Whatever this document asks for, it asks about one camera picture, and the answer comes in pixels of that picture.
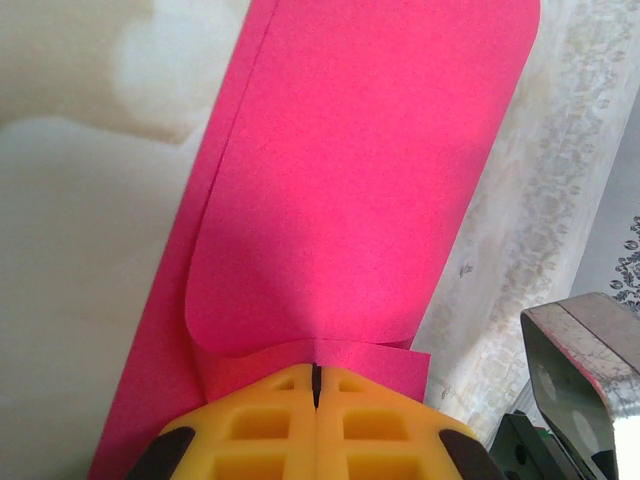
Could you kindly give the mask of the magenta cloth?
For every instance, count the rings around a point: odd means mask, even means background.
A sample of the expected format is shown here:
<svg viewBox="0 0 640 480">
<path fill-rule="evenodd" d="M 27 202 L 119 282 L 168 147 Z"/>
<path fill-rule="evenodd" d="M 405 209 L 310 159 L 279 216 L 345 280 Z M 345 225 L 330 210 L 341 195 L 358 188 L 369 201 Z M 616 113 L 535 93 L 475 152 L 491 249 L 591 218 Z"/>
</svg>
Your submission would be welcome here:
<svg viewBox="0 0 640 480">
<path fill-rule="evenodd" d="M 88 480 L 296 363 L 422 400 L 411 344 L 541 0 L 251 0 Z"/>
</svg>

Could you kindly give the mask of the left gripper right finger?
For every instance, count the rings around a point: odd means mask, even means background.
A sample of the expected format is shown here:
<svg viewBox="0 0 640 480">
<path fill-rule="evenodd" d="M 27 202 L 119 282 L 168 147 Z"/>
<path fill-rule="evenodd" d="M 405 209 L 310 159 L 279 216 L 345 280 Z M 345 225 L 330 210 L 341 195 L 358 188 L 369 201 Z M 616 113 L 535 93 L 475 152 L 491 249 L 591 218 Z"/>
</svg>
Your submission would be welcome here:
<svg viewBox="0 0 640 480">
<path fill-rule="evenodd" d="M 346 369 L 319 369 L 319 480 L 498 480 L 473 431 Z"/>
</svg>

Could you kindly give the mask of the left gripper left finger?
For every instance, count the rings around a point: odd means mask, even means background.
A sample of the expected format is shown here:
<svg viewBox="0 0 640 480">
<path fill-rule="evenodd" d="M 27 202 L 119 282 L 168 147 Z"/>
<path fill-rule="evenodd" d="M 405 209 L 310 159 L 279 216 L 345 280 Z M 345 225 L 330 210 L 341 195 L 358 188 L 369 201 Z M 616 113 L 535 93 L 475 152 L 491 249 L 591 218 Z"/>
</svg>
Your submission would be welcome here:
<svg viewBox="0 0 640 480">
<path fill-rule="evenodd" d="M 298 364 L 167 424 L 127 480 L 316 480 L 318 366 Z"/>
</svg>

